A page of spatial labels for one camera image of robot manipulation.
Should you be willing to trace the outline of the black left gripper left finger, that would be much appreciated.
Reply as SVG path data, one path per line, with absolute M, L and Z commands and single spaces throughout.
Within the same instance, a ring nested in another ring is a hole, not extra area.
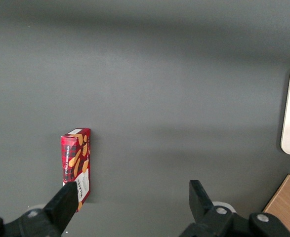
M 8 236 L 60 237 L 77 207 L 77 184 L 68 182 L 43 208 L 30 209 L 9 223 Z

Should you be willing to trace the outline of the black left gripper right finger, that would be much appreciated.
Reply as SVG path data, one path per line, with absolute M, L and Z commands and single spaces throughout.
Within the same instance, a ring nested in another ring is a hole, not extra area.
M 227 207 L 215 206 L 198 180 L 189 182 L 189 206 L 195 222 L 182 237 L 224 237 L 233 224 L 233 213 Z

